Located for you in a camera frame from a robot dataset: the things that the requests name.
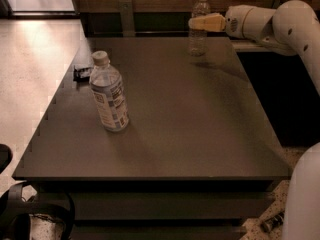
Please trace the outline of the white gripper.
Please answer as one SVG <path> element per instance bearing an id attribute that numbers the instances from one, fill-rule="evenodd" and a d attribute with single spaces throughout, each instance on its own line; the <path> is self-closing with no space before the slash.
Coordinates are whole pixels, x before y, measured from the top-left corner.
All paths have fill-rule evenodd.
<path id="1" fill-rule="evenodd" d="M 238 5 L 230 6 L 225 18 L 219 13 L 212 13 L 204 16 L 191 18 L 188 26 L 194 30 L 207 32 L 225 32 L 235 38 L 252 39 L 253 36 L 245 32 L 245 22 L 254 9 L 254 6 Z"/>

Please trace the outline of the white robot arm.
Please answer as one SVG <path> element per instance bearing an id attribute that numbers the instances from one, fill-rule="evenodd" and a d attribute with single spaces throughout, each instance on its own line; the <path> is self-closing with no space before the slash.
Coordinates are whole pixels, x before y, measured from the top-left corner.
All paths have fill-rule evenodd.
<path id="1" fill-rule="evenodd" d="M 304 1 L 289 0 L 275 9 L 231 6 L 224 15 L 211 13 L 189 19 L 189 28 L 224 32 L 248 39 L 286 56 L 298 56 L 304 73 L 288 86 L 291 96 L 320 96 L 320 23 Z M 294 166 L 288 187 L 282 240 L 320 240 L 320 142 L 310 145 Z"/>

